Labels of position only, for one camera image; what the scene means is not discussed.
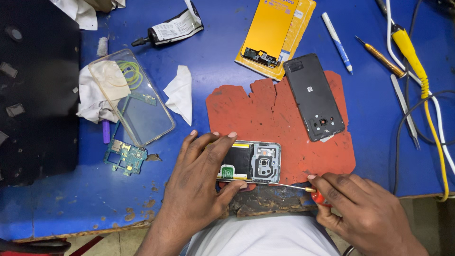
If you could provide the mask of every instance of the red screwdriver handle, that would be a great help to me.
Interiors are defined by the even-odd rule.
[[[320,205],[327,206],[327,207],[332,207],[332,205],[324,198],[324,196],[321,194],[321,192],[319,192],[319,190],[317,188],[315,188],[315,186],[311,186],[311,187],[316,189],[315,193],[311,193],[311,198],[313,199],[313,201],[316,204],[320,204]]]

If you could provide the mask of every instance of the blue table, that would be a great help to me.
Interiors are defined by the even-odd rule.
[[[393,19],[409,28],[415,1],[392,1]],[[145,220],[147,210],[155,214],[161,207],[164,184],[171,175],[180,142],[197,129],[209,131],[205,98],[214,88],[249,84],[263,76],[234,63],[258,5],[257,0],[194,0],[205,29],[191,38],[168,47],[135,47],[133,52],[158,89],[175,77],[178,65],[187,65],[193,77],[193,127],[174,113],[176,128],[147,146],[162,162],[145,162],[140,175],[124,176],[103,163],[106,145],[101,125],[81,120],[79,166],[74,172],[36,181],[32,186],[9,187],[0,192],[0,237],[25,239],[101,231]],[[147,28],[184,10],[182,0],[127,1],[127,8],[98,14],[98,31],[81,31],[81,68],[96,59],[98,39],[110,36],[109,52],[131,48],[130,43],[146,36]],[[320,15],[327,12],[351,60],[354,75],[346,71]],[[386,24],[373,0],[319,0],[295,56],[318,54],[325,70],[333,70],[343,80],[357,166],[354,173],[391,189],[394,181],[395,135],[402,117],[390,72],[356,41],[354,35],[386,54]],[[455,89],[455,42],[452,21],[423,3],[417,18],[414,46],[430,78],[431,90]],[[411,103],[419,99],[419,88],[411,82]],[[455,139],[455,101],[439,97],[447,140]],[[414,118],[427,134],[423,111]],[[399,196],[440,193],[442,180],[435,146],[422,141],[415,150],[407,131],[402,132]],[[455,156],[455,146],[449,146]],[[447,166],[450,188],[455,176]],[[143,204],[155,200],[152,207]],[[125,221],[126,208],[135,218]]]

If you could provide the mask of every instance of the black phone back cover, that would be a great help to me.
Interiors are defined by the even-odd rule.
[[[344,131],[344,123],[315,53],[284,64],[289,85],[311,141]]]

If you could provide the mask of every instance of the white shirt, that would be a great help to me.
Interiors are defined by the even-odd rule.
[[[313,216],[291,213],[216,220],[192,237],[186,255],[339,256],[340,253]]]

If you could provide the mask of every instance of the red repair mat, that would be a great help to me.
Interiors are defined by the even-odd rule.
[[[341,76],[324,73],[346,125],[327,142],[309,140],[287,78],[276,85],[269,78],[257,80],[250,85],[249,95],[242,86],[223,85],[213,90],[206,98],[211,131],[222,135],[235,131],[238,140],[279,143],[282,184],[306,182],[309,174],[351,173],[355,157]],[[255,187],[252,184],[245,190]]]

